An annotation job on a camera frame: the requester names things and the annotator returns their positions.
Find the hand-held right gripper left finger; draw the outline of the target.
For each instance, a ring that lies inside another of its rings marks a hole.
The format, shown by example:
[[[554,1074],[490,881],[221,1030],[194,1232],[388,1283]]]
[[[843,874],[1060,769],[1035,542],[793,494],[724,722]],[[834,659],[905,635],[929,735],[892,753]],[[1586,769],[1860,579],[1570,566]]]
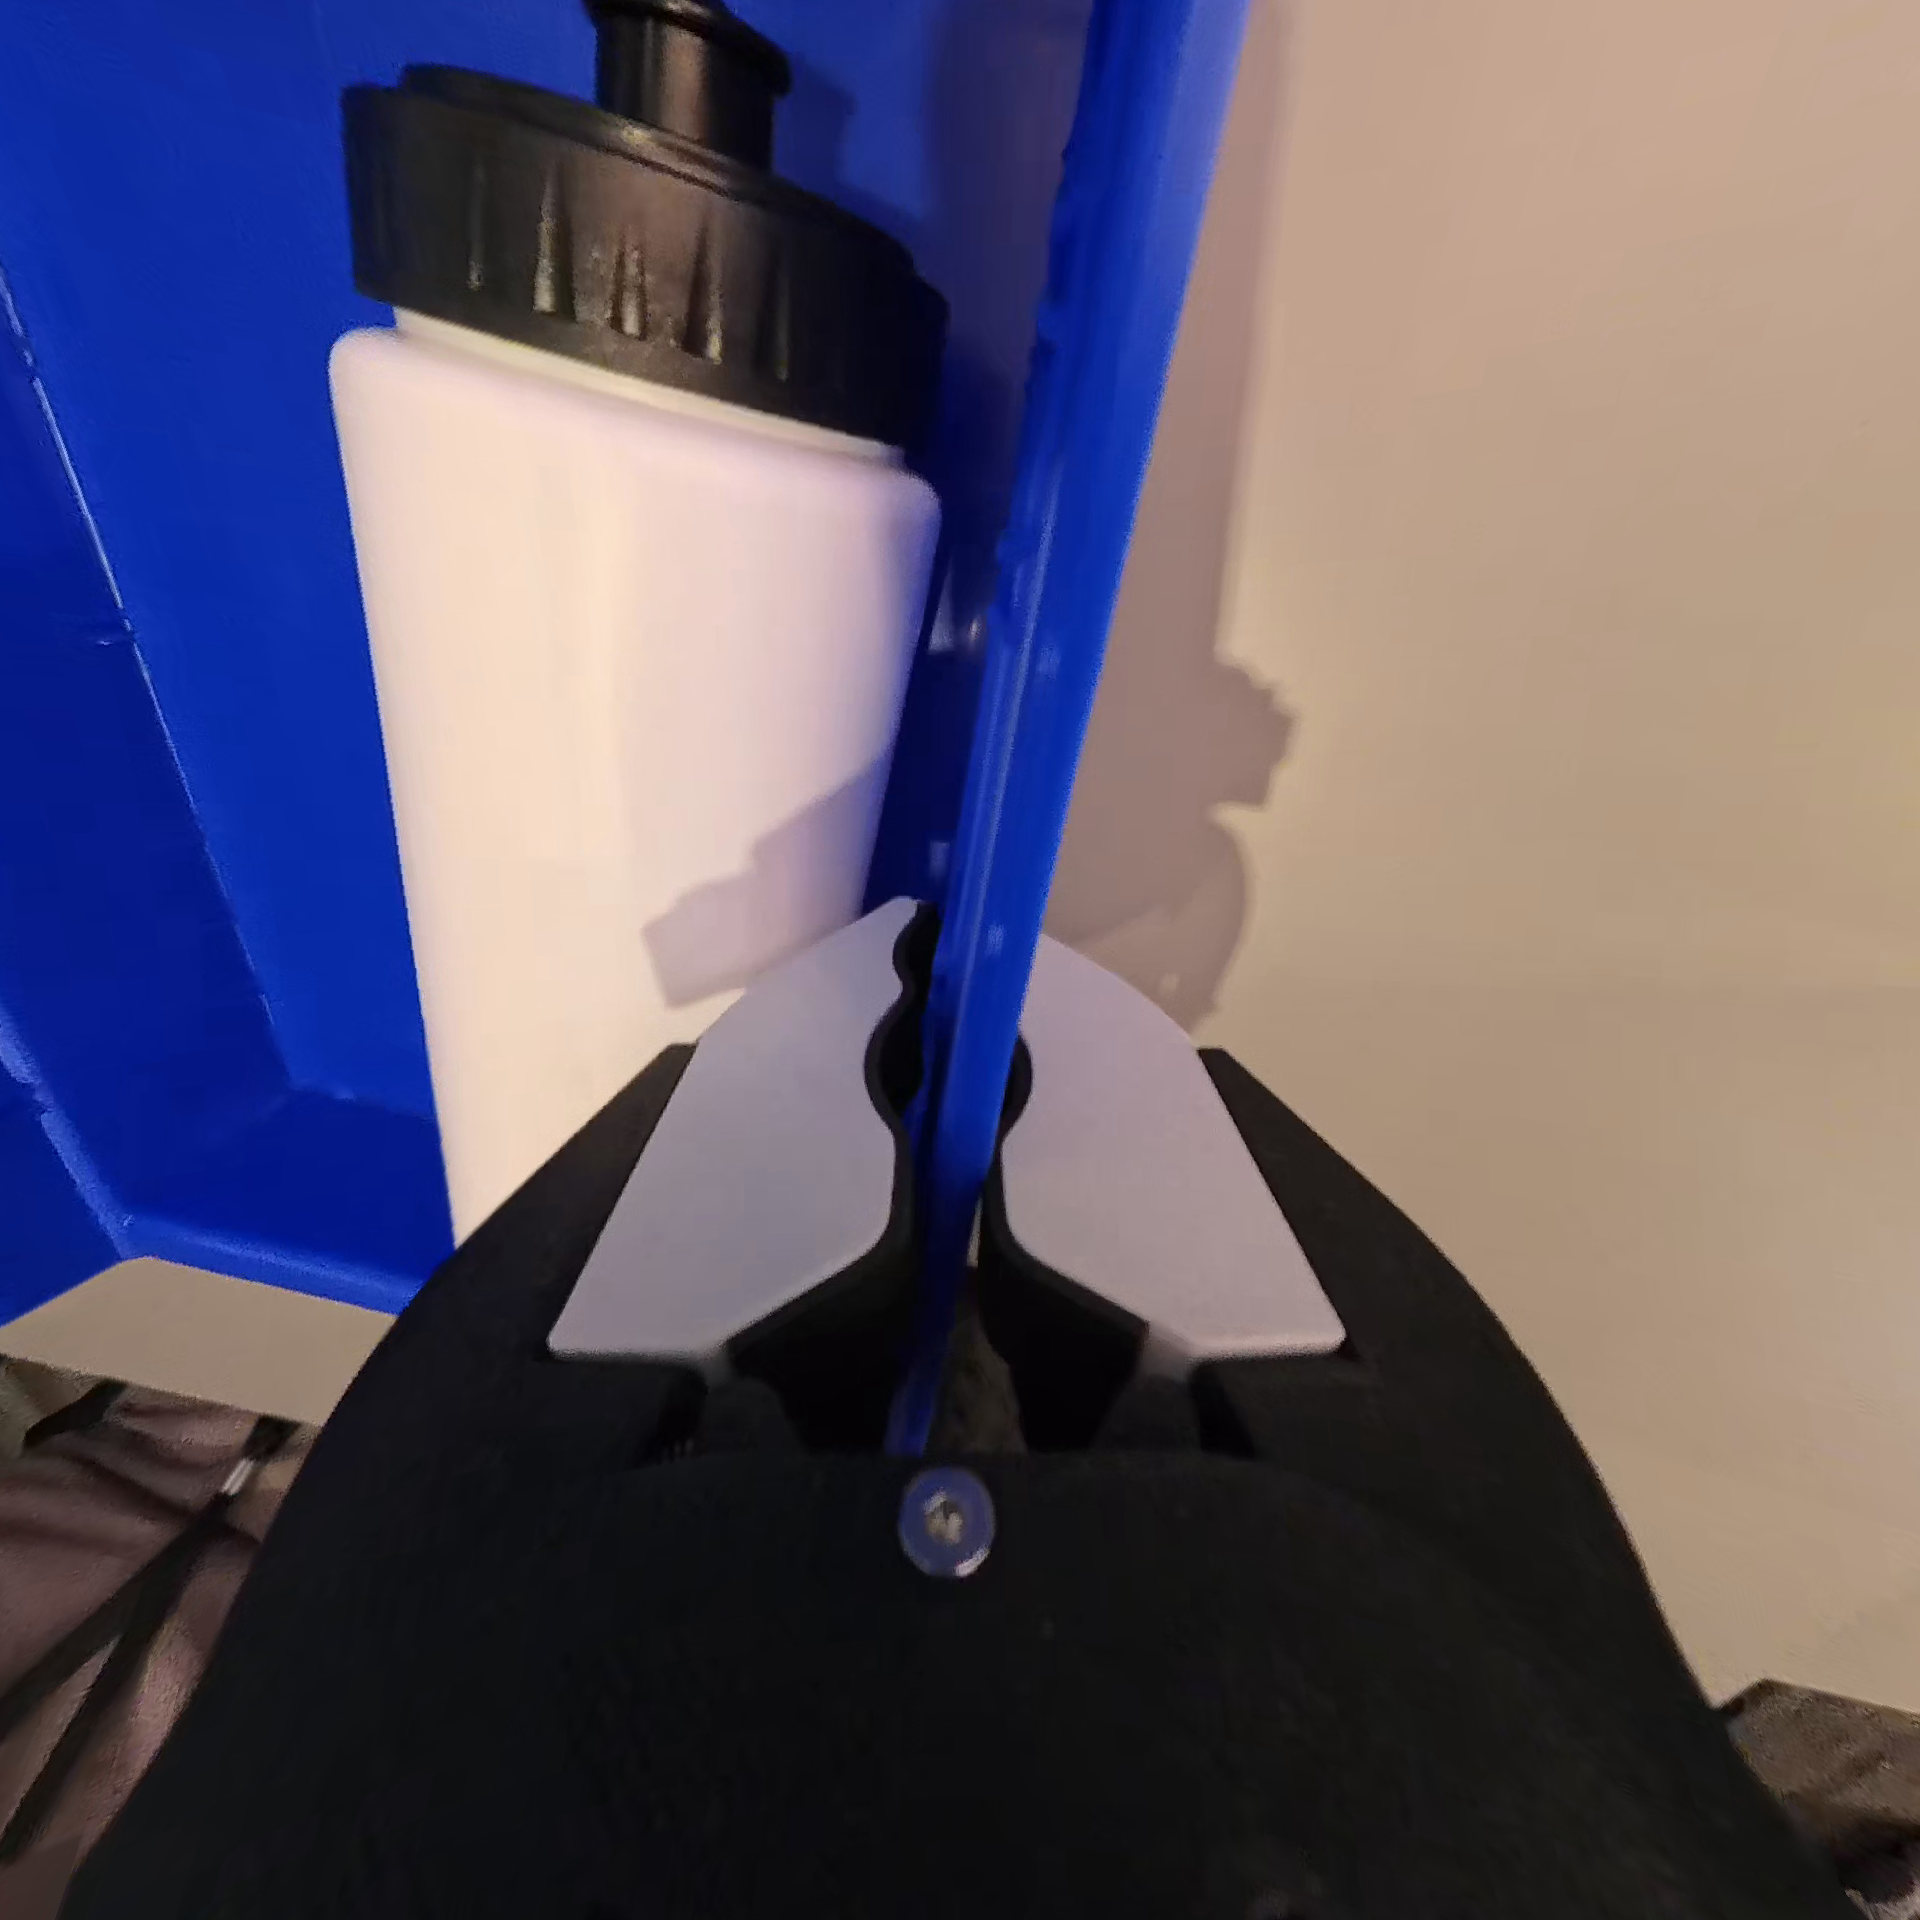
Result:
[[[785,1406],[887,1406],[921,1226],[905,1122],[939,938],[899,898],[786,959],[699,1039],[549,1352],[649,1361]]]

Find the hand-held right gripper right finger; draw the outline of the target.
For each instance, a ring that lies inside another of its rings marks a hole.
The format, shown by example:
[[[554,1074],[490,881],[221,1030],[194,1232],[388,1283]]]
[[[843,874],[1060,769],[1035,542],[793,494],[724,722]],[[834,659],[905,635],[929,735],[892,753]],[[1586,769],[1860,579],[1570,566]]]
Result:
[[[1019,1410],[1337,1353],[1346,1330],[1189,1037],[1050,938],[1027,984],[977,1301]]]

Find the white plastic bottle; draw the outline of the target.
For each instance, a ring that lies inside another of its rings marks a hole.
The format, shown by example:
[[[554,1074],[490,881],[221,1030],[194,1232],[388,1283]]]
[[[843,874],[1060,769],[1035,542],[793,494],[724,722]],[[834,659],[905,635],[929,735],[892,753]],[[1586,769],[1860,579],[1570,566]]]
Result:
[[[397,313],[330,353],[451,1229],[863,915],[941,504]]]

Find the blue plastic bin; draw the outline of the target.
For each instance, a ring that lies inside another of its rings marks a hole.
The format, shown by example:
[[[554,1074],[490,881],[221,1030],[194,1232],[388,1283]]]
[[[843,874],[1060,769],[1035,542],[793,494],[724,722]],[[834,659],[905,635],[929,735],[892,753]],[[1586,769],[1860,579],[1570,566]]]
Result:
[[[939,886],[1098,6],[731,6],[778,165],[951,304],[925,473],[970,618],[916,664],[875,883]],[[1047,931],[1189,1031],[1280,697],[1217,639],[1289,6],[1237,88]],[[449,1250],[328,351],[340,95],[593,95],[585,6],[4,6],[4,1353],[312,1424]]]

